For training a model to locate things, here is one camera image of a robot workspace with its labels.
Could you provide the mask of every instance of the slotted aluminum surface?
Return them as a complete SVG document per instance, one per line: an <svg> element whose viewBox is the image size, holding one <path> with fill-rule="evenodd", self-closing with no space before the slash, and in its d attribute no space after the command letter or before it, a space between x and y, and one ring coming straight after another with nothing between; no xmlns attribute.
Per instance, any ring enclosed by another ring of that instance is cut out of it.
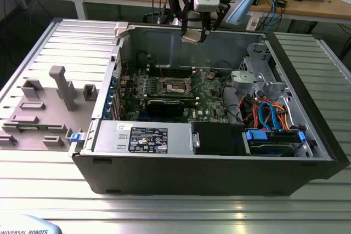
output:
<svg viewBox="0 0 351 234"><path fill-rule="evenodd" d="M344 151L350 152L350 72L323 41L312 35L275 35L334 136Z"/></svg>
<svg viewBox="0 0 351 234"><path fill-rule="evenodd" d="M54 59L40 58L48 62ZM315 94L315 99L323 102L321 92ZM344 150L351 155L350 147L344 146ZM92 192L67 153L1 151L0 197L0 213L48 219L65 234L330 234L348 233L351 228L349 168L329 180L314 180L291 197L110 196Z"/></svg>

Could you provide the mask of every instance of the metal case frame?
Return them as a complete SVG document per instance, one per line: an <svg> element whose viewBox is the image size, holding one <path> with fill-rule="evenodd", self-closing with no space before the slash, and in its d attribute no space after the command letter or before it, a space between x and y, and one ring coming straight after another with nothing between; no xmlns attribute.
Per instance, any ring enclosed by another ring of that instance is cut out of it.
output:
<svg viewBox="0 0 351 234"><path fill-rule="evenodd" d="M157 32L160 27L145 28ZM179 32L178 28L168 29ZM172 38L172 41L174 46L177 39ZM307 182L328 179L348 166L347 157L281 44L271 33L265 42L330 158L155 156L94 152L101 123L106 122L95 119L90 125L90 140L84 149L76 151L73 144L70 150L74 163L92 190L96 193L133 195L290 195Z"/></svg>

